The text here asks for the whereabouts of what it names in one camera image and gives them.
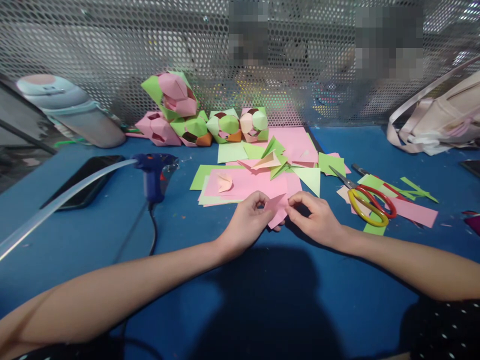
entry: water bottle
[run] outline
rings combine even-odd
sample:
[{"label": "water bottle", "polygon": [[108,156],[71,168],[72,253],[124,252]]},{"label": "water bottle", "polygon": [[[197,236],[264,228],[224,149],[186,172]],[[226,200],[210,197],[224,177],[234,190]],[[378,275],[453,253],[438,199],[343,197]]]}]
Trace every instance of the water bottle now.
[{"label": "water bottle", "polygon": [[67,79],[50,74],[29,75],[18,80],[16,86],[49,119],[55,119],[89,143],[113,148],[125,142],[125,134],[101,110],[100,104]]}]

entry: smartphone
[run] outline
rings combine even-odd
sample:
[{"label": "smartphone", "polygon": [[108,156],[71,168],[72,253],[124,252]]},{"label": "smartphone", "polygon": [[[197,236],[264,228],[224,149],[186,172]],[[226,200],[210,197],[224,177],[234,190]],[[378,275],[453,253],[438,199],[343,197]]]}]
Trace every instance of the smartphone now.
[{"label": "smartphone", "polygon": [[480,178],[480,160],[461,161],[460,165]]},{"label": "smartphone", "polygon": [[[80,169],[69,178],[41,207],[43,209],[53,200],[63,194],[65,191],[70,189],[72,186],[78,184],[83,179],[89,177],[90,175],[96,173],[97,171],[106,168],[110,165],[118,163],[125,160],[121,155],[109,155],[109,156],[95,156],[87,160],[86,163],[82,165]],[[73,210],[73,209],[82,209],[88,206],[98,195],[100,190],[105,186],[109,181],[112,175],[116,170],[109,172],[108,174],[102,176],[101,178],[95,180],[90,185],[85,187],[83,190],[76,193],[72,196],[67,202],[65,202],[57,211],[62,210]]]}]

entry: origami flower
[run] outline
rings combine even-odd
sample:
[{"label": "origami flower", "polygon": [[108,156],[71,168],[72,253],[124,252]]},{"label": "origami flower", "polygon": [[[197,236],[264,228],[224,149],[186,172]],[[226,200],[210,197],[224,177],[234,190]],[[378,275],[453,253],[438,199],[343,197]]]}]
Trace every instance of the origami flower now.
[{"label": "origami flower", "polygon": [[197,98],[183,72],[168,71],[152,75],[141,84],[141,87],[169,121],[194,116],[197,113]]},{"label": "origami flower", "polygon": [[242,141],[239,116],[233,108],[224,111],[212,111],[206,127],[219,144]]},{"label": "origami flower", "polygon": [[264,107],[244,107],[240,127],[247,143],[269,139],[267,113]]},{"label": "origami flower", "polygon": [[135,126],[157,146],[180,146],[182,142],[159,111],[148,111]]},{"label": "origami flower", "polygon": [[185,146],[210,146],[212,134],[207,129],[207,120],[207,114],[202,110],[195,116],[176,118],[170,126]]}]

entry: metal mesh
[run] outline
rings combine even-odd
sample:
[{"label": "metal mesh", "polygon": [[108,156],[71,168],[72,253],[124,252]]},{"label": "metal mesh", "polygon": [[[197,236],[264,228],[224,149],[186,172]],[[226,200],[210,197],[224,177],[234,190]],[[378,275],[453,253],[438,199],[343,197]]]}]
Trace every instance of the metal mesh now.
[{"label": "metal mesh", "polygon": [[[0,4],[0,73],[13,80],[35,73],[65,77],[127,124],[156,108],[140,84],[165,70],[184,71],[208,112],[265,106],[270,126],[378,124],[479,52],[476,1],[269,1],[261,65],[229,60],[226,0]],[[423,77],[356,78],[355,6],[417,5],[424,16]]]}]

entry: bag strap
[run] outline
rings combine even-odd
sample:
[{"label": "bag strap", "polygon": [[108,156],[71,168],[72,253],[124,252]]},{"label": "bag strap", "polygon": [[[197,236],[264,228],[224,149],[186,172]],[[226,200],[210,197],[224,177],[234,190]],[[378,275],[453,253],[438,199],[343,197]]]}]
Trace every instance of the bag strap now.
[{"label": "bag strap", "polygon": [[[388,139],[390,144],[410,154],[422,152],[423,151],[422,144],[408,143],[408,136],[412,133],[412,130],[414,129],[414,127],[420,122],[420,120],[427,113],[428,109],[430,108],[430,106],[434,101],[433,99],[422,100],[422,98],[425,95],[427,95],[429,92],[431,92],[433,89],[435,89],[438,85],[447,81],[453,75],[459,73],[469,65],[476,63],[479,60],[480,60],[480,56],[476,56],[473,59],[470,59],[464,62],[463,64],[457,66],[456,68],[450,70],[445,75],[439,77],[437,80],[429,84],[427,87],[420,90],[410,99],[408,99],[403,105],[401,105],[397,110],[395,110],[393,114],[390,116],[390,118],[388,119],[388,127],[386,130],[386,138]],[[397,131],[394,128],[394,122],[400,117],[400,115],[402,115],[405,111],[407,111],[410,107],[412,107],[418,101],[420,101],[420,103],[418,104],[416,109],[413,111],[411,117],[408,119],[406,124],[397,133]]]}]

